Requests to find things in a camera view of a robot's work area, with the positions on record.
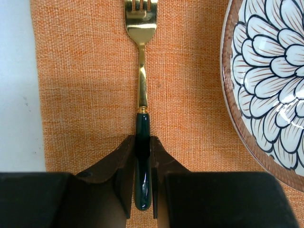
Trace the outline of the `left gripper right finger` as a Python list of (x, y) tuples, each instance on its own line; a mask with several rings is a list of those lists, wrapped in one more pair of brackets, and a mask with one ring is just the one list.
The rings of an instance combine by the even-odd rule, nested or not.
[(297, 228), (278, 181), (258, 171), (191, 172), (150, 138), (153, 217), (160, 228)]

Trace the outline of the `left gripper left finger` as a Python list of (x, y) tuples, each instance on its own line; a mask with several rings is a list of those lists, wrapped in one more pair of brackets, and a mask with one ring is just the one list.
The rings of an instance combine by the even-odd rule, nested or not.
[(3, 228), (124, 228), (131, 214), (135, 137), (73, 175), (3, 172)]

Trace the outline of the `floral patterned ceramic plate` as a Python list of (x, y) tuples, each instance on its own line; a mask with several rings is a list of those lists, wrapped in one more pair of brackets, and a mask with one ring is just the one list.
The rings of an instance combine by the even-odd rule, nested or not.
[(231, 0), (221, 84), (243, 144), (283, 183), (304, 189), (304, 3)]

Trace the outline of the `gold fork dark handle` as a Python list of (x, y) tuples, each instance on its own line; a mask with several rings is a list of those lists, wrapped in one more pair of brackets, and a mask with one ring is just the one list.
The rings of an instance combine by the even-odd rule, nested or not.
[(138, 210), (149, 209), (152, 203), (152, 175), (150, 168), (150, 117), (147, 99), (145, 46), (157, 28), (156, 0), (125, 0), (125, 27), (139, 51), (138, 102), (135, 123), (135, 179), (134, 203)]

